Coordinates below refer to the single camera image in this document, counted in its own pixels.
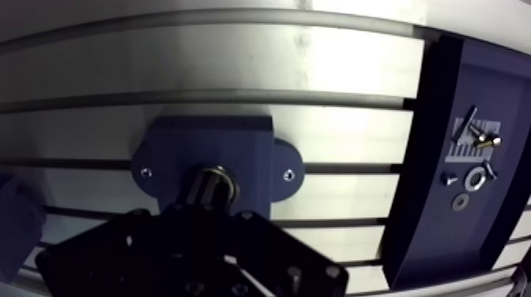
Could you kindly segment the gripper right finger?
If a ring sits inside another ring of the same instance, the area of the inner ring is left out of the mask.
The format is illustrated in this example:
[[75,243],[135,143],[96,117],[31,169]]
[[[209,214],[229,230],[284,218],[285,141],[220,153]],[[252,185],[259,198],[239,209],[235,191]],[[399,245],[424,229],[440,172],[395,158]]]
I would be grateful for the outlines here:
[[276,296],[343,296],[346,269],[294,238],[265,217],[230,213],[237,184],[220,167],[198,171],[202,249],[235,257],[241,268]]

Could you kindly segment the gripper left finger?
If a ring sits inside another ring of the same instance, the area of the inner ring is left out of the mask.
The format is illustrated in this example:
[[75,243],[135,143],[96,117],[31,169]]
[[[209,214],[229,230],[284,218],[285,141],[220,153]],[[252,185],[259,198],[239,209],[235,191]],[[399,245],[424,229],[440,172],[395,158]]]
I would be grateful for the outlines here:
[[160,215],[137,209],[49,246],[36,265],[53,296],[206,296],[213,286],[213,172],[188,175]]

